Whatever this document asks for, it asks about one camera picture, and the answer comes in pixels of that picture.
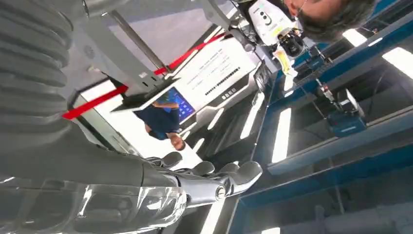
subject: red stripe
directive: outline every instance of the red stripe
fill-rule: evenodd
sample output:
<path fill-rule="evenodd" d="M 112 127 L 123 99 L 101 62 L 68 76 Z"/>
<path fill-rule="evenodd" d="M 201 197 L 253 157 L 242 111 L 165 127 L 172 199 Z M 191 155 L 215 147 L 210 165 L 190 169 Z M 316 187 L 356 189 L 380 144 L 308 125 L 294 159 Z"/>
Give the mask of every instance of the red stripe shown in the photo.
<path fill-rule="evenodd" d="M 94 108 L 95 106 L 113 98 L 116 95 L 122 94 L 128 90 L 128 87 L 126 85 L 122 85 L 119 88 L 112 90 L 108 92 L 107 94 L 104 94 L 98 98 L 93 99 L 90 102 L 87 102 L 73 110 L 70 110 L 69 112 L 65 113 L 62 115 L 63 118 L 66 119 L 74 119 L 80 116 L 81 114 L 85 113 L 86 111 Z"/>
<path fill-rule="evenodd" d="M 198 46 L 196 46 L 195 48 L 189 50 L 188 52 L 186 52 L 185 54 L 183 54 L 182 56 L 180 56 L 177 60 L 175 60 L 173 63 L 171 63 L 169 65 L 169 67 L 174 70 L 175 68 L 177 68 L 181 63 L 183 63 L 195 50 L 201 50 L 203 49 L 206 45 L 222 38 L 223 36 L 225 36 L 225 33 L 221 33 L 219 35 L 214 36 L 213 38 L 211 38 L 208 42 L 204 42 L 199 44 Z M 162 73 L 166 73 L 167 69 L 165 67 L 158 69 L 156 71 L 154 71 L 155 75 L 160 75 Z M 107 94 L 104 94 L 90 102 L 87 102 L 77 108 L 74 108 L 72 110 L 69 110 L 67 113 L 63 114 L 62 117 L 66 118 L 66 119 L 74 119 L 77 118 L 78 116 L 82 115 L 83 113 L 85 113 L 86 111 L 94 108 L 95 106 L 115 97 L 116 95 L 122 94 L 124 92 L 126 92 L 128 90 L 128 87 L 123 85 L 120 86 L 119 88 L 112 90 L 110 92 L 108 92 Z"/>

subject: transparent plastic cover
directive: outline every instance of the transparent plastic cover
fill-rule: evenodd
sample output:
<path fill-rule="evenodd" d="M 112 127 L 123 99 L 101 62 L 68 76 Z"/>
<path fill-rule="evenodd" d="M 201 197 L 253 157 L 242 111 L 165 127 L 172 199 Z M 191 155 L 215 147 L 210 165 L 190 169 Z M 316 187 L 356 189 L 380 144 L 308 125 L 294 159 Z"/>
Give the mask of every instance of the transparent plastic cover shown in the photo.
<path fill-rule="evenodd" d="M 178 187 L 36 182 L 0 176 L 2 233 L 142 233 L 176 222 L 187 197 Z"/>

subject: glasses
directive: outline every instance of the glasses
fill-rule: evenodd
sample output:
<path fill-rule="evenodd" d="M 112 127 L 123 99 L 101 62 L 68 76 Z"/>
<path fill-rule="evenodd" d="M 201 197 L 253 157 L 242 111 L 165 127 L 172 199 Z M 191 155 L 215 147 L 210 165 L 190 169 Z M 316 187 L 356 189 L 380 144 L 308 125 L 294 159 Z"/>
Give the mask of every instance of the glasses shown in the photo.
<path fill-rule="evenodd" d="M 302 12 L 302 8 L 305 6 L 305 4 L 308 2 L 308 0 L 304 0 L 304 3 L 302 4 L 302 6 L 300 7 L 300 9 L 298 10 L 298 15 L 301 14 Z"/>

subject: barcode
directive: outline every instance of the barcode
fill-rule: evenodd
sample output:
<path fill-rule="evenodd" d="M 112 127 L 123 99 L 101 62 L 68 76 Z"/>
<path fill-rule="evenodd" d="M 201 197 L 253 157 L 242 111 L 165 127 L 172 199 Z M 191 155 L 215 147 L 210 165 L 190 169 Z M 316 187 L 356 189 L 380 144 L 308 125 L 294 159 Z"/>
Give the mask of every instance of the barcode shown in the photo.
<path fill-rule="evenodd" d="M 220 86 L 222 83 L 224 83 L 227 79 L 229 79 L 232 75 L 234 75 L 236 72 L 240 70 L 240 67 L 232 71 L 228 76 L 226 76 L 224 79 L 222 79 L 220 82 L 218 82 L 214 87 L 212 87 L 208 92 L 205 93 L 205 96 L 209 95 L 214 89 L 216 89 L 218 86 Z"/>

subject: blue shirt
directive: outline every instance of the blue shirt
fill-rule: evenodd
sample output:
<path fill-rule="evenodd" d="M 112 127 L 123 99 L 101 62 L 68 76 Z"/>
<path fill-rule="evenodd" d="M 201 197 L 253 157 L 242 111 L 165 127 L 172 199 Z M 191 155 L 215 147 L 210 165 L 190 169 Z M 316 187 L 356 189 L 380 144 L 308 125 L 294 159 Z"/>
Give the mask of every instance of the blue shirt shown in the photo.
<path fill-rule="evenodd" d="M 153 105 L 148 106 L 142 111 L 134 112 L 152 131 L 151 137 L 158 140 L 168 139 L 166 133 L 177 133 L 179 129 L 179 109 L 157 108 Z"/>

